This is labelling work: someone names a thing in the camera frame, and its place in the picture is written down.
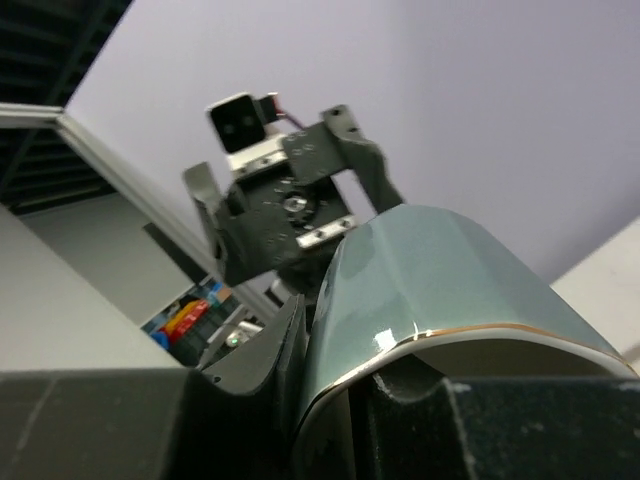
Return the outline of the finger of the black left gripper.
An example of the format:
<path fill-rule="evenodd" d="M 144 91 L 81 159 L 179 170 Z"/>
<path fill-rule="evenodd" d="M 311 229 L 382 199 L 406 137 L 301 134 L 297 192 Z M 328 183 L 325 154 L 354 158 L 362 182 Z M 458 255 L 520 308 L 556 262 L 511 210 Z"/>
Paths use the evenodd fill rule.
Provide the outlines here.
<path fill-rule="evenodd" d="M 356 175 L 375 212 L 383 213 L 403 204 L 403 197 L 388 176 L 384 153 L 363 135 L 349 107 L 331 107 L 322 113 L 322 120 L 346 168 Z"/>
<path fill-rule="evenodd" d="M 182 178 L 206 235 L 212 265 L 217 273 L 223 273 L 223 249 L 215 218 L 219 201 L 222 199 L 218 183 L 207 162 L 202 162 L 186 169 L 182 174 Z"/>

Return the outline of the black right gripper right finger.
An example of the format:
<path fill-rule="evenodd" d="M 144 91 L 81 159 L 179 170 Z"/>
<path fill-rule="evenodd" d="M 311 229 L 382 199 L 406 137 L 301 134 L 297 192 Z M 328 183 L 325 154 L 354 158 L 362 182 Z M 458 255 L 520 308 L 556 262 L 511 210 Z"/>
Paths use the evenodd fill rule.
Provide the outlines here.
<path fill-rule="evenodd" d="M 359 479 L 636 479 L 636 380 L 376 374 L 349 394 Z"/>

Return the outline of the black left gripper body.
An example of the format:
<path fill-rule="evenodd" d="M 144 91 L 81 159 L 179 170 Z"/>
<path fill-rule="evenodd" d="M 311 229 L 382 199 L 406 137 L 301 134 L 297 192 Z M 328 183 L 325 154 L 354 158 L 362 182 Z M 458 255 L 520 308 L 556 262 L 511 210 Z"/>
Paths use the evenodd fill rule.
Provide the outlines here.
<path fill-rule="evenodd" d="M 215 212 L 214 252 L 231 286 L 308 269 L 357 225 L 332 179 L 345 164 L 322 123 L 273 135 L 229 164 L 233 182 Z"/>

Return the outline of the grey teal mug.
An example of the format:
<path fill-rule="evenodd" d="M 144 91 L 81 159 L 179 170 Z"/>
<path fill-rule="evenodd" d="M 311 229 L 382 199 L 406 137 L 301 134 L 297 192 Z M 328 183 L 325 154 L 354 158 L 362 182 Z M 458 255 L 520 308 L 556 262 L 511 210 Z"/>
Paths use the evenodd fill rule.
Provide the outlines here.
<path fill-rule="evenodd" d="M 292 463 L 359 479 L 349 394 L 376 374 L 442 379 L 638 375 L 575 310 L 474 221 L 398 206 L 351 232 L 322 284 Z"/>

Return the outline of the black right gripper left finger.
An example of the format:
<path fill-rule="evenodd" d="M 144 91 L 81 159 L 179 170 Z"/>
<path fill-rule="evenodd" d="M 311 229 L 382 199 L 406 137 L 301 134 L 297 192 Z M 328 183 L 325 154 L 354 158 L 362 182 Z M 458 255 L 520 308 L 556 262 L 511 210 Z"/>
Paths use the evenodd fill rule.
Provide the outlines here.
<path fill-rule="evenodd" d="M 302 296 L 205 371 L 1 378 L 5 479 L 288 479 L 306 350 Z"/>

